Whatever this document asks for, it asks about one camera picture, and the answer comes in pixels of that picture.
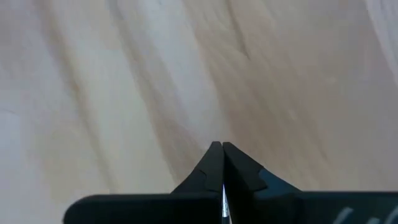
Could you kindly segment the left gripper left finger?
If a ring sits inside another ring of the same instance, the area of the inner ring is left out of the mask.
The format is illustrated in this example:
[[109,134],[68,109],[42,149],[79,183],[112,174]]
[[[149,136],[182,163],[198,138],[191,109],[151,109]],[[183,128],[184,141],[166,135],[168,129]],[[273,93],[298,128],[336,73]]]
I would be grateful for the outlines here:
[[64,214],[65,224],[221,223],[224,151],[211,143],[188,177],[169,194],[90,195]]

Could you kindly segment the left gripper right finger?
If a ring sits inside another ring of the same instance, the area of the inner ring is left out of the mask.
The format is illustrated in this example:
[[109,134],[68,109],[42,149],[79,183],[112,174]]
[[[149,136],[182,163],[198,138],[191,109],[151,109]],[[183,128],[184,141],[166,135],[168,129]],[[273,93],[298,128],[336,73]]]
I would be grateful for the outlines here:
[[233,223],[397,223],[397,192],[303,191],[223,143]]

